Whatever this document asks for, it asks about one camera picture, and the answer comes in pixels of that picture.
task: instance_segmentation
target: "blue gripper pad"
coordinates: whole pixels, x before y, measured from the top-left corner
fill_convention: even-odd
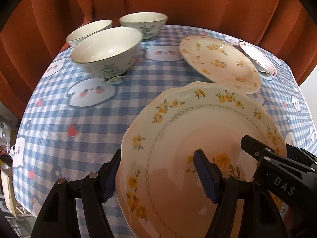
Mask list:
[[[102,196],[102,198],[107,202],[109,198],[111,198],[115,193],[115,177],[118,170],[118,167],[120,165],[120,159],[115,162],[113,168],[110,171],[110,174],[105,182],[105,192]]]
[[[207,198],[211,199],[213,203],[217,203],[218,196],[215,181],[197,151],[194,153],[194,166]]]

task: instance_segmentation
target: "red apple print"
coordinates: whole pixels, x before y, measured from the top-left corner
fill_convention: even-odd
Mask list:
[[[75,137],[78,134],[78,131],[76,128],[77,128],[76,125],[70,125],[67,130],[67,135],[69,137]]]
[[[30,177],[31,180],[34,179],[34,171],[33,170],[29,171],[29,177]]]
[[[43,99],[40,98],[40,100],[37,102],[36,106],[40,107],[43,104]]]

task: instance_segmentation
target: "gingham tablecloth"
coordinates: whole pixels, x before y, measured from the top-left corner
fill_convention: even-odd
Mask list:
[[[14,155],[14,164],[20,164],[13,170],[17,201],[36,216],[58,178],[82,179],[110,161],[125,131],[157,95],[190,82],[209,82],[184,60],[164,61],[178,49],[173,46],[190,35],[225,38],[207,29],[166,25],[158,36],[141,43],[136,63],[127,74],[104,87],[96,86],[98,79],[87,80],[92,77],[72,62],[72,48],[58,54],[49,66],[48,72],[54,74],[45,73],[38,83],[18,133],[25,147],[23,151],[22,144],[20,153]],[[147,50],[155,50],[149,46],[171,49],[158,47],[159,53],[147,55]],[[263,104],[284,137],[291,135],[298,147],[316,154],[316,128],[290,68],[258,49],[274,63],[278,75],[261,75],[260,92],[249,96]],[[115,196],[104,209],[115,237],[134,237]],[[82,237],[89,237],[79,200],[77,212]]]

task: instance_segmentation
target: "yellow floral plate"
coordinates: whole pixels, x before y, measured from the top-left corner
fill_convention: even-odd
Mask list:
[[[124,134],[115,178],[120,207],[135,236],[204,238],[216,205],[204,193],[193,153],[202,149],[223,172],[251,181],[257,161],[241,150],[244,135],[286,156],[275,122],[237,90],[193,82],[153,100]],[[231,238],[239,233],[242,210],[239,201]]]
[[[260,89],[260,75],[253,63],[226,42],[212,37],[190,36],[181,41],[180,52],[196,71],[213,82],[246,94]]]

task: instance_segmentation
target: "orange chair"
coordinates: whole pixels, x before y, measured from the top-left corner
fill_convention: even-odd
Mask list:
[[[22,117],[42,74],[91,20],[157,11],[168,24],[219,31],[283,59],[301,84],[317,64],[317,28],[298,0],[22,0],[0,33],[0,101]]]

